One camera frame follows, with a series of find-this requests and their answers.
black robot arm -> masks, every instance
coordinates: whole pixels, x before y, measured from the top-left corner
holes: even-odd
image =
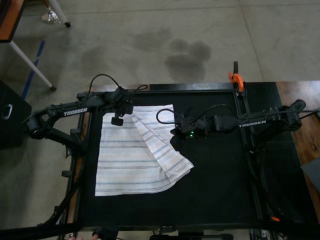
[[[217,107],[227,107],[232,114],[215,114],[208,115],[208,112]],[[245,128],[261,124],[269,124],[269,126],[257,136],[257,142],[266,142],[275,135],[283,131],[296,131],[301,126],[299,113],[302,112],[318,112],[303,111],[306,103],[303,100],[296,100],[291,106],[270,107],[261,112],[245,113],[237,115],[230,107],[224,104],[215,105],[197,117],[187,116],[186,114],[176,115],[175,128],[170,132],[173,134],[171,139],[172,146],[177,150],[182,146],[185,139],[210,138],[215,136],[223,136],[231,133],[236,128]],[[159,114],[170,109],[160,110],[156,118],[160,123]]]
[[[50,105],[28,117],[24,124],[33,139],[51,139],[65,145],[71,155],[82,155],[85,146],[81,141],[80,129],[71,129],[66,134],[54,128],[60,118],[81,113],[115,113],[111,123],[122,126],[123,119],[119,118],[133,112],[132,92],[118,87],[114,92],[84,92],[77,95],[78,101]]]

wire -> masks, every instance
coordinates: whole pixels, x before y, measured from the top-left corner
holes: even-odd
[[[131,95],[130,101],[132,101],[134,99],[134,96],[137,91],[143,91],[146,89],[148,89],[148,85],[140,85],[136,89],[128,89],[128,91],[134,91],[133,94]]]
[[[304,118],[306,118],[306,117],[309,117],[309,116],[311,116],[311,115],[314,115],[314,114],[317,114],[317,112],[312,112],[312,113],[309,113],[309,114],[307,114],[307,115],[305,115],[305,116],[303,116],[303,117],[300,117],[300,120],[301,120],[301,119],[304,119]]]
[[[91,82],[90,82],[90,85],[89,85],[88,94],[86,95],[86,98],[84,99],[84,101],[82,102],[82,104],[84,104],[84,103],[88,100],[89,94],[90,94],[90,92],[91,92],[92,84],[94,83],[94,80],[96,80],[96,78],[97,78],[97,77],[100,77],[100,76],[108,77],[109,79],[111,79],[111,80],[117,85],[118,88],[121,88],[121,86],[117,83],[117,81],[116,81],[112,76],[110,76],[110,75],[108,75],[108,74],[105,74],[105,73],[100,73],[100,74],[98,74],[98,75],[96,75],[96,76],[94,76],[94,77],[92,78],[92,80],[91,80]]]
[[[301,113],[312,113],[316,114],[318,113],[318,110],[302,110],[302,111],[278,111],[278,112],[268,112],[264,113],[263,116],[270,116],[270,115],[277,115],[277,114],[301,114]],[[256,116],[246,117],[246,119],[254,119]]]
[[[66,159],[67,157],[69,157],[71,155],[71,153],[68,154],[68,147],[67,147],[67,145],[64,145],[64,146],[65,146],[65,158],[64,159]]]
[[[217,105],[211,106],[207,110],[203,111],[198,117],[196,117],[193,120],[193,123],[196,122],[198,119],[200,119],[202,116],[204,116],[206,113],[210,112],[212,109],[215,109],[215,108],[218,108],[218,107],[225,107],[225,108],[229,109],[230,112],[232,113],[232,115],[235,116],[237,119],[239,119],[238,115],[234,112],[234,110],[231,107],[229,107],[226,104],[217,104]]]
[[[155,118],[156,118],[156,120],[157,120],[159,123],[161,123],[161,124],[179,124],[179,122],[174,122],[174,121],[173,121],[173,122],[160,121],[160,120],[159,120],[159,114],[160,114],[161,112],[164,112],[164,111],[171,112],[171,113],[173,113],[174,115],[176,115],[178,118],[180,118],[180,119],[182,119],[182,120],[184,120],[184,121],[186,121],[186,122],[188,123],[188,121],[187,121],[184,117],[182,117],[179,113],[177,113],[177,112],[175,112],[175,111],[173,111],[173,110],[171,110],[171,109],[169,109],[169,108],[161,109],[161,110],[159,110],[159,111],[156,113]]]

gray floor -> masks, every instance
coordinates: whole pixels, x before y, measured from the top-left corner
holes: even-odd
[[[33,110],[75,100],[99,73],[120,84],[228,82],[233,61],[247,82],[312,81],[320,75],[320,0],[60,0],[71,22],[48,25],[41,1],[30,1],[14,36],[31,59],[45,41],[34,76]],[[0,44],[0,79],[22,94],[30,69]],[[96,85],[107,83],[98,79]],[[68,131],[77,117],[60,120]],[[49,140],[26,139],[0,152],[0,229],[45,221],[66,191],[70,159]],[[147,233],[121,233],[148,239]],[[247,231],[237,231],[247,239]]]

towel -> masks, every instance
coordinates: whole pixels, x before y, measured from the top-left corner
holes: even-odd
[[[193,164],[170,144],[174,124],[156,119],[166,106],[135,106],[123,117],[123,126],[111,124],[114,113],[103,116],[95,196],[154,194],[171,188],[190,172]],[[174,114],[163,111],[163,122],[174,122]]]

black table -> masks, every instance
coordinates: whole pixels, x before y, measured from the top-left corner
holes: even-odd
[[[246,88],[251,112],[281,105],[275,83],[247,83]],[[237,97],[231,83],[150,85],[149,91],[137,94],[134,104],[173,104],[174,110],[181,113],[190,107],[199,113],[215,104],[227,104],[239,114],[245,110],[243,100]],[[221,108],[219,113],[226,114],[228,110]],[[94,230],[110,224],[120,231],[155,230],[163,226],[246,228],[268,215],[263,197],[250,180],[245,151],[246,141],[250,140],[240,129],[222,137],[189,141],[181,154],[194,168],[164,192],[95,197],[101,124],[102,115],[92,114],[84,183],[76,214],[76,221],[84,229]],[[261,174],[269,194],[291,219],[316,223],[291,133],[284,132],[268,142],[267,149]]]

